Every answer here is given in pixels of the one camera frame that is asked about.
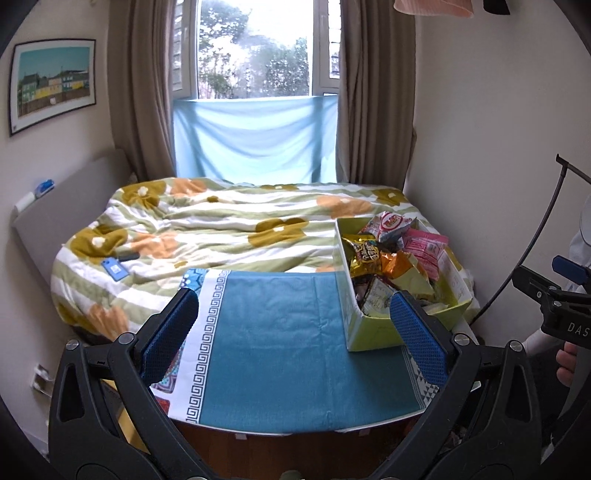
blue tablecloth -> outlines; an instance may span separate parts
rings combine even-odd
[[[168,415],[252,433],[354,429],[423,411],[404,347],[349,353],[334,273],[190,270],[200,314],[152,390]]]

painting of colorful houses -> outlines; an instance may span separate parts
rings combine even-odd
[[[15,47],[11,134],[95,103],[94,40],[50,40]]]

striped blanket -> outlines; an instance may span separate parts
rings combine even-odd
[[[389,187],[178,178],[129,185],[58,253],[53,300],[66,323],[114,340],[160,312],[190,268],[330,271],[335,219],[385,210],[429,225]],[[139,259],[124,264],[129,276],[121,281],[101,265],[133,252]]]

wall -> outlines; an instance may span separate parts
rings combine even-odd
[[[508,3],[509,17],[475,1],[471,20],[417,20],[418,141],[405,191],[450,237],[483,304],[544,214],[556,154],[591,174],[591,57],[552,0]],[[560,281],[551,260],[567,255],[590,193],[567,175],[527,266]],[[537,304],[509,286],[476,330],[504,345],[540,324]]]
[[[47,287],[26,262],[10,228],[14,203],[42,179],[59,181],[113,148],[106,87],[108,0],[40,0],[0,59],[0,394],[19,425],[46,440],[48,401],[30,388],[41,363],[55,373],[71,337]],[[8,91],[15,43],[45,38],[95,38],[97,105],[8,136]]]

box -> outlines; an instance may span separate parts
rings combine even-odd
[[[339,218],[336,220],[335,226],[333,260],[340,306],[343,313],[347,350],[350,352],[374,350],[403,344],[390,319],[364,315],[355,300],[355,292],[349,275],[349,261],[353,256],[353,249],[348,244],[343,244],[340,236],[346,233],[358,233],[370,219],[371,217]],[[420,220],[417,220],[417,222],[418,230],[432,231]],[[453,256],[453,253],[446,248],[439,258],[440,275],[434,286],[437,297],[444,298],[445,303],[450,305],[448,309],[442,310],[435,315],[448,330],[451,330],[462,319],[462,314],[473,300],[470,290],[450,255]]]

